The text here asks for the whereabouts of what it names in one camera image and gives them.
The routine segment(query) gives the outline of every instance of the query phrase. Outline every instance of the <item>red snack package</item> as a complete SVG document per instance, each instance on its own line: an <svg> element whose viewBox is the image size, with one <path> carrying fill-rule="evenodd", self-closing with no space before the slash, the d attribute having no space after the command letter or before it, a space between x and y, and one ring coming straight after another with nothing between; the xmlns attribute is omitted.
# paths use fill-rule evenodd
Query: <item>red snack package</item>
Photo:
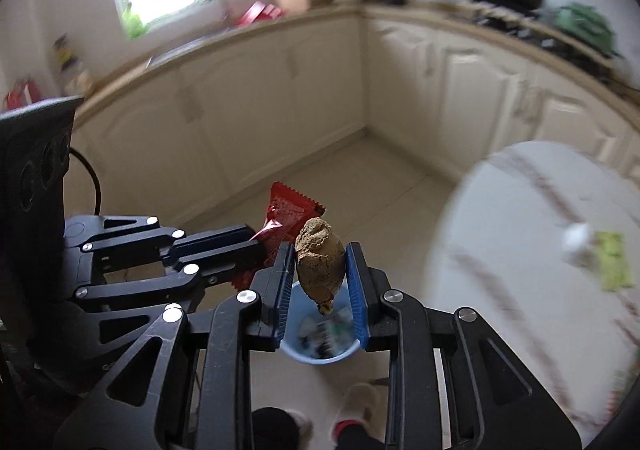
<svg viewBox="0 0 640 450"><path fill-rule="evenodd" d="M318 201L313 201L284 183L279 181L273 183L264 226L252 237L252 239L258 239L267 248L264 267L273 266L281 242L295 242L305 223L312 217L320 217L322 214L324 214L324 207ZM238 291L249 289L255 271L257 270L236 275L231 280L231 284Z"/></svg>

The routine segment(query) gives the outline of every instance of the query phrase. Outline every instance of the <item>ginger root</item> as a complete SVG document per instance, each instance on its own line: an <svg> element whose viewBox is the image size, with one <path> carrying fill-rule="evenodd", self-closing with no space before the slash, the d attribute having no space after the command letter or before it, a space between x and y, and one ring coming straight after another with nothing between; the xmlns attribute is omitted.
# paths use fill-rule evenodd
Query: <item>ginger root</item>
<svg viewBox="0 0 640 450"><path fill-rule="evenodd" d="M346 270L340 238L326 221L314 217L300 230L295 248L300 286L320 313L331 313Z"/></svg>

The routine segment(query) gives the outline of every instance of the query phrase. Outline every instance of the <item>round table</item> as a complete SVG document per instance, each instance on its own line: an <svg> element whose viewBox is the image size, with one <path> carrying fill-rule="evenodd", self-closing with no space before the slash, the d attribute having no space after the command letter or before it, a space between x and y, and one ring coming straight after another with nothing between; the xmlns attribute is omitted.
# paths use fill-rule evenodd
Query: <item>round table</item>
<svg viewBox="0 0 640 450"><path fill-rule="evenodd" d="M574 422L586 446L634 375L640 290L603 291L597 265L566 262L572 223L622 233L640 279L640 193L572 148L519 143L481 162L447 205L424 305L476 309Z"/></svg>

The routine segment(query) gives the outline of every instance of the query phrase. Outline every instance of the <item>black pants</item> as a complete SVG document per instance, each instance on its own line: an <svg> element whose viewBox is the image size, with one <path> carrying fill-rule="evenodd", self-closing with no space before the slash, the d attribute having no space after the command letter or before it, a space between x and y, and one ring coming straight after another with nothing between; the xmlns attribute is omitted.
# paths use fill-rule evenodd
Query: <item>black pants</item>
<svg viewBox="0 0 640 450"><path fill-rule="evenodd" d="M298 426L284 410L268 406L252 414L255 450L298 450ZM336 450L384 450L384 444L369 436L360 425L342 429Z"/></svg>

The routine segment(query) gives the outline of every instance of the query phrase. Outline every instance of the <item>shoe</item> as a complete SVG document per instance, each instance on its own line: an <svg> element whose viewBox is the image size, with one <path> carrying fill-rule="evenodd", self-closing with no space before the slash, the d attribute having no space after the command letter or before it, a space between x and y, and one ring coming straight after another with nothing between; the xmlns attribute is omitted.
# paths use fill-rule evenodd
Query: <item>shoe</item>
<svg viewBox="0 0 640 450"><path fill-rule="evenodd" d="M335 429L345 421L362 425L369 432L369 422L380 403L380 395L369 383L355 383L347 389L340 411L331 425L330 438L337 444Z"/></svg>
<svg viewBox="0 0 640 450"><path fill-rule="evenodd" d="M313 423L311 423L311 420L304 414L302 414L302 412L299 412L297 410L285 410L285 412L293 418L293 421L296 422L298 431L300 432L300 439L304 439L313 428Z"/></svg>

